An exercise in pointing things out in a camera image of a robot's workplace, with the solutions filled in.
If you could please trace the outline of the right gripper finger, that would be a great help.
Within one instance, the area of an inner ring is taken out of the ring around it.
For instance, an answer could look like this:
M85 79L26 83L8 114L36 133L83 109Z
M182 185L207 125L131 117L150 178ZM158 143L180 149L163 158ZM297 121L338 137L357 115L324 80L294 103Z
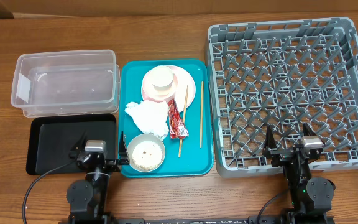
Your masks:
M316 133L310 128L308 123L303 123L303 135L304 136L316 136Z
M271 149L276 149L277 145L273 136L273 130L271 125L267 125L267 129L266 129L266 135L265 135L265 142L264 142L264 148L263 150L271 150Z

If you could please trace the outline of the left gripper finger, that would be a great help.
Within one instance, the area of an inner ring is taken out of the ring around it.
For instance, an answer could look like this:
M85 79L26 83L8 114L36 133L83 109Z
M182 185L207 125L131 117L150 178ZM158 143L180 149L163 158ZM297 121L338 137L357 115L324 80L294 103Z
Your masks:
M87 132L84 132L79 140L77 140L76 143L71 147L70 153L78 153L82 151L85 148L87 142Z
M118 149L118 155L121 161L128 161L127 147L126 147L125 140L126 137L124 131L121 131L120 140L119 140L119 149Z

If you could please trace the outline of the grey bowl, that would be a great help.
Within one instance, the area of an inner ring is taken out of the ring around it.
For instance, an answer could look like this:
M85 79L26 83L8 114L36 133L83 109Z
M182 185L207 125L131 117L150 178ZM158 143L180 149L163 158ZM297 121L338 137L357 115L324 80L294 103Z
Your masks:
M143 142L143 141L156 142L162 148L162 150L163 150L163 160L162 160L162 162L160 163L160 165L157 168L159 168L162 165L162 163L163 163L163 161L165 159L165 146L164 146L163 142L157 136L154 136L154 135L151 135L151 134L138 135L129 143L129 145L127 146L127 153L128 153L128 156L129 156L129 164L133 169L135 169L135 170L137 170L139 172L152 172L152 171L156 170L157 168L155 168L153 170L150 170L150 171L141 170L141 169L138 169L134 165L133 160L132 160L132 152L133 152L135 146L138 145L140 142Z

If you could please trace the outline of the white napkin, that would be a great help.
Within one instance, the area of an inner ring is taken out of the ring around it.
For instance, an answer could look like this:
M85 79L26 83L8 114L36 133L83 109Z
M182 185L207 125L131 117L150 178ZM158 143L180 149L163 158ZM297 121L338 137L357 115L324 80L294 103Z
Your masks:
M144 134L152 134L163 141L168 135L168 105L165 101L130 102L124 110Z

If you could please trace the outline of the red snack wrapper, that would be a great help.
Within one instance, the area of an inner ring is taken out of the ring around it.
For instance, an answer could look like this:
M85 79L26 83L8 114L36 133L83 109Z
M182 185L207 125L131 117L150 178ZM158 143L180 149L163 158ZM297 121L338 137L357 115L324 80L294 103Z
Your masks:
M185 139L188 130L180 116L177 104L174 99L168 102L168 118L171 139Z

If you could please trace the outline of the white rice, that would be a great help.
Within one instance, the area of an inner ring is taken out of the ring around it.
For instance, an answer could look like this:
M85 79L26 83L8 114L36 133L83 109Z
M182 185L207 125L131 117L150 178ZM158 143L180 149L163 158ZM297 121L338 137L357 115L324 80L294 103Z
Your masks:
M135 146L132 160L138 169L150 171L162 162L163 150L156 142L143 141Z

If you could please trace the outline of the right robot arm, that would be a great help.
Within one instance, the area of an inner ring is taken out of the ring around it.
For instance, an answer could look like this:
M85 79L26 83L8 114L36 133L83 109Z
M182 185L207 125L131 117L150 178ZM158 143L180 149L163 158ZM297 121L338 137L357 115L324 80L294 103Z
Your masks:
M309 127L303 125L301 143L288 149L279 149L275 143L272 127L267 126L262 155L271 159L272 167L281 167L288 182L285 190L269 200L259 211L256 222L262 223L262 213L274 200L290 194L292 208L268 218L267 223L334 223L334 218L326 215L332 209L331 201L335 184L324 177L313 177L309 163L320 158L324 141Z

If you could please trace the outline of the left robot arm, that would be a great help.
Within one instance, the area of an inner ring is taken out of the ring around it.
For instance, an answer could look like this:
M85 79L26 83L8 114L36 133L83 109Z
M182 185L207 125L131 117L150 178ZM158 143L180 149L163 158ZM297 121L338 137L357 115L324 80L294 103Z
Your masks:
M111 213L104 210L111 173L130 162L126 147L118 152L117 159L108 159L107 144L103 140L89 140L86 133L70 149L69 158L86 172L67 189L70 204L68 223L118 223Z

